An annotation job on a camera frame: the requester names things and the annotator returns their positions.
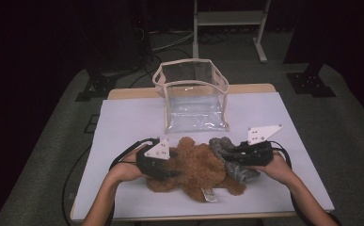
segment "forearm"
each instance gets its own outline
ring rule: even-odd
[[[109,178],[108,176],[103,180],[96,199],[91,205],[90,210],[82,223],[83,226],[100,226],[105,224],[114,204],[115,194],[119,184],[119,180]]]
[[[299,209],[310,222],[314,225],[337,225],[316,199],[314,199],[313,195],[299,177],[296,176],[291,179],[286,186],[293,194]]]

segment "plush toy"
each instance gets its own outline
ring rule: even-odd
[[[211,151],[208,144],[195,144],[190,137],[183,137],[176,148],[177,154],[164,163],[165,170],[176,170],[181,174],[164,181],[147,179],[148,188],[154,192],[167,192],[180,187],[185,194],[198,202],[205,202],[202,189],[224,187],[232,195],[241,195],[245,185],[226,174],[225,163]]]

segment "person's right hand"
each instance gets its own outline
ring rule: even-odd
[[[259,170],[266,173],[270,178],[287,185],[291,180],[296,179],[296,174],[288,166],[283,156],[277,151],[273,151],[273,160],[266,166],[250,166],[250,169]]]

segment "teddy bear's leg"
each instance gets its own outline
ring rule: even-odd
[[[230,176],[226,176],[225,180],[218,184],[220,187],[226,188],[231,195],[242,195],[246,189],[246,185],[238,183],[236,180]]]
[[[183,185],[182,190],[185,194],[187,194],[191,199],[198,202],[206,202],[204,194],[202,193],[201,188],[193,187],[189,185]]]
[[[177,186],[175,178],[167,178],[164,181],[147,179],[147,187],[154,192],[167,192]]]

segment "human arm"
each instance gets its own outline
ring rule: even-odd
[[[274,152],[273,160],[265,167],[252,166],[250,168],[263,171],[270,178],[285,185],[293,195],[301,212],[314,225],[338,225],[316,201],[279,152]]]
[[[83,226],[89,225],[105,225],[108,216],[111,212],[111,208],[114,204],[114,199],[118,186],[122,182],[132,181],[139,177],[144,176],[143,173],[134,164],[126,162],[135,162],[135,154],[144,146],[141,146],[124,158],[121,162],[116,164],[103,179],[103,183],[96,195],[96,199],[90,207],[84,221]]]

